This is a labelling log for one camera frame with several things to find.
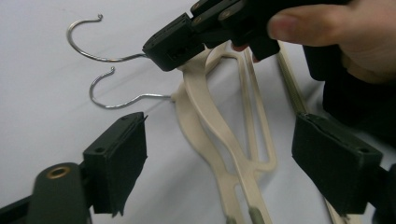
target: beige plastic hanger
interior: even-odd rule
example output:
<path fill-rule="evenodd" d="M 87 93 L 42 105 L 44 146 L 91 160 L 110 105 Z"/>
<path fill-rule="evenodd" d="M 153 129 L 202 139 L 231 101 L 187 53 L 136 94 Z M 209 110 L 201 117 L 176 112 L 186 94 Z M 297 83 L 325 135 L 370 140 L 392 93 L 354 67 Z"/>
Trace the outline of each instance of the beige plastic hanger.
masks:
<path fill-rule="evenodd" d="M 229 128 L 228 124 L 221 116 L 220 112 L 217 110 L 209 89 L 206 83 L 205 77 L 205 62 L 210 53 L 210 50 L 205 50 L 201 54 L 194 57 L 192 60 L 185 63 L 179 69 L 183 72 L 184 82 L 186 86 L 187 93 L 191 100 L 193 107 L 195 108 L 200 119 L 205 123 L 209 130 L 227 147 L 230 154 L 233 157 L 233 163 L 237 172 L 239 183 L 241 184 L 242 190 L 247 200 L 247 205 L 249 208 L 249 214 L 254 224 L 259 223 L 272 223 L 271 218 L 267 212 L 265 203 L 262 199 L 261 191 L 257 185 L 255 173 L 256 172 L 268 172 L 276 167 L 276 154 L 273 148 L 273 143 L 271 137 L 266 138 L 266 146 L 268 151 L 268 161 L 260 162 L 258 159 L 258 153 L 256 152 L 255 138 L 249 138 L 249 147 L 251 159 L 248 159 L 234 136 L 233 132 Z M 214 51 L 213 57 L 234 57 L 240 59 L 237 54 L 231 54 L 226 51 Z M 247 89 L 247 82 L 245 80 L 245 75 L 241 76 L 242 89 Z M 260 93 L 256 87 L 258 85 L 252 85 L 254 89 L 254 94 L 256 97 L 256 102 L 261 102 Z M 242 91 L 243 98 L 247 97 L 246 91 Z M 244 107 L 248 107 L 249 99 L 244 101 Z M 254 126 L 250 121 L 251 111 L 246 112 L 247 116 L 247 129 L 254 130 Z M 263 133 L 269 134 L 267 121 L 265 115 L 259 116 L 261 119 L 262 131 Z"/>
<path fill-rule="evenodd" d="M 226 223 L 245 223 L 234 190 L 234 187 L 239 183 L 238 177 L 227 171 L 218 149 L 204 130 L 190 102 L 184 83 L 179 86 L 172 98 L 175 100 L 177 117 L 182 132 L 189 140 L 191 146 L 207 161 L 215 175 L 218 182 L 221 205 L 227 217 Z"/>
<path fill-rule="evenodd" d="M 278 42 L 280 46 L 280 52 L 276 55 L 277 61 L 279 63 L 280 69 L 282 70 L 283 80 L 288 88 L 289 97 L 291 99 L 291 104 L 293 106 L 294 112 L 308 112 L 305 105 L 301 92 L 294 79 L 294 74 L 291 70 L 290 61 L 288 54 L 283 46 L 282 42 Z M 330 217 L 332 218 L 332 223 L 334 224 L 361 224 L 361 220 L 358 215 L 347 215 L 346 217 L 340 217 L 338 213 L 334 210 L 331 204 L 325 199 L 325 203 L 329 210 Z"/>

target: finger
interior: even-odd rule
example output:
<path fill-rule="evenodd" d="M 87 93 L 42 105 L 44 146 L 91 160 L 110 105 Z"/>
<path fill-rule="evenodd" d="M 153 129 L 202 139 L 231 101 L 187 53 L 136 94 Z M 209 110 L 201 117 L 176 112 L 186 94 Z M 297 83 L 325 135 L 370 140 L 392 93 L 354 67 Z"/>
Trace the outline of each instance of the finger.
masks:
<path fill-rule="evenodd" d="M 259 62 L 260 62 L 260 60 L 258 60 L 258 59 L 256 58 L 256 56 L 254 56 L 254 54 L 253 54 L 253 62 L 254 62 L 254 63 L 259 63 Z"/>
<path fill-rule="evenodd" d="M 371 84 L 383 84 L 392 81 L 394 78 L 387 76 L 386 74 L 379 75 L 373 71 L 362 68 L 360 65 L 353 62 L 345 54 L 342 55 L 342 64 L 347 72 L 353 77 L 360 79 L 364 82 Z"/>
<path fill-rule="evenodd" d="M 314 5 L 284 9 L 268 22 L 268 35 L 290 43 L 319 47 L 344 41 L 350 12 L 346 6 Z"/>
<path fill-rule="evenodd" d="M 235 46 L 234 44 L 231 44 L 231 48 L 235 51 L 241 52 L 242 50 L 246 49 L 248 47 L 248 45 L 242 45 L 242 46 Z"/>

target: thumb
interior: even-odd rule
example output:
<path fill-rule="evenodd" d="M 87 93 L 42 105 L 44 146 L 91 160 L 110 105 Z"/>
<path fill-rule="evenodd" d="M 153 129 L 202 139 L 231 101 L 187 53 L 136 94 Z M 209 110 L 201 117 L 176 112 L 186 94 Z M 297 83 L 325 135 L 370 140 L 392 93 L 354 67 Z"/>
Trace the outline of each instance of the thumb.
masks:
<path fill-rule="evenodd" d="M 273 39 L 312 47 L 338 44 L 346 37 L 349 15 L 346 6 L 287 8 L 268 21 L 268 35 Z"/>

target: clip jaw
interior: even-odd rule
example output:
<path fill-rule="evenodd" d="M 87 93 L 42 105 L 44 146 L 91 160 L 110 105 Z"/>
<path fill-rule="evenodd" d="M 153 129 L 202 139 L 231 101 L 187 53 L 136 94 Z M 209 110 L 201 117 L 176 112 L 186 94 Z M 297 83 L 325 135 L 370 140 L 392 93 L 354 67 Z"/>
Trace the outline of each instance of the clip jaw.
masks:
<path fill-rule="evenodd" d="M 259 60 L 279 52 L 268 37 L 266 23 L 277 12 L 262 0 L 201 0 L 148 40 L 143 51 L 163 71 L 171 71 L 205 49 L 231 39 L 236 46 L 249 43 Z M 266 16 L 262 9 L 267 8 Z"/>

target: fingernail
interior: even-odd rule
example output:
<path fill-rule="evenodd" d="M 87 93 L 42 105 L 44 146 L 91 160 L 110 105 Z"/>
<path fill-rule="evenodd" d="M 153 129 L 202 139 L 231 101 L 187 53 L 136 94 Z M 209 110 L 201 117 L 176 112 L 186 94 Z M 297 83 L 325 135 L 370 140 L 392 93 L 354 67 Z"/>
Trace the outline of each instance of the fingernail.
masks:
<path fill-rule="evenodd" d="M 291 41 L 298 19 L 289 15 L 275 15 L 268 21 L 268 35 L 277 40 Z"/>
<path fill-rule="evenodd" d="M 247 47 L 248 47 L 248 45 L 243 45 L 243 46 L 237 47 L 237 46 L 235 46 L 234 44 L 231 44 L 231 48 L 232 48 L 233 50 L 235 50 L 235 51 L 238 51 L 238 52 L 240 52 L 240 51 L 246 49 Z"/>
<path fill-rule="evenodd" d="M 254 63 L 259 63 L 260 60 L 258 60 L 258 59 L 256 58 L 256 56 L 253 55 L 253 62 L 254 62 Z"/>

